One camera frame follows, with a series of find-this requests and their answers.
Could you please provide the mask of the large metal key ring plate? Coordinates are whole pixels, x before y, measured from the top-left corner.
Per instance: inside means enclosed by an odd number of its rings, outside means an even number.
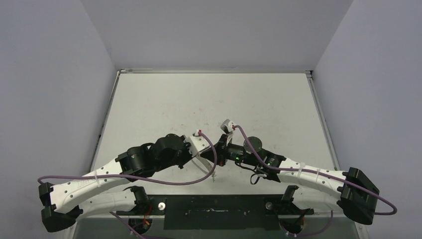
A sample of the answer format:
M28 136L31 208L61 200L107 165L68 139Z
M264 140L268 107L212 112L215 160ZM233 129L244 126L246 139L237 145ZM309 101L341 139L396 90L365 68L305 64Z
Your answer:
M215 183L216 172L213 169L213 165L205 158L202 157L195 157L191 160L191 162L201 171L204 173L204 176L200 179L195 180L196 183L202 182L211 178L212 182Z

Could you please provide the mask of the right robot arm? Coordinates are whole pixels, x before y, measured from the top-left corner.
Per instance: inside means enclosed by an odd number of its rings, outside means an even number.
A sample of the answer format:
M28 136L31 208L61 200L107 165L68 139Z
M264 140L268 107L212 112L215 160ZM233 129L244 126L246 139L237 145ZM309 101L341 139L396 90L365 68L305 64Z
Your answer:
M265 180L295 184L293 193L281 200L282 209L289 214L298 209L319 209L343 214L354 222L371 225L376 215L379 189L359 169L347 171L321 169L296 162L263 148L262 141L254 136L243 145L233 144L230 134L223 134L214 145L215 151L206 149L200 157L217 160L224 166L231 160L246 165Z

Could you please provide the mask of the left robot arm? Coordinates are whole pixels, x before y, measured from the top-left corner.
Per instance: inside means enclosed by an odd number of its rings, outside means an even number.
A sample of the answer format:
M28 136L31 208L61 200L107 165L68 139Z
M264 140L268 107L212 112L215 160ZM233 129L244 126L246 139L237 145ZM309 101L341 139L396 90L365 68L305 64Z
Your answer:
M155 143L131 147L82 179L56 185L41 183L38 190L44 207L42 223L52 233L67 229L83 218L109 211L143 214L150 209L143 187L131 186L117 193L107 191L140 178L150 178L171 166L182 168L208 147L200 135L185 137L171 133Z

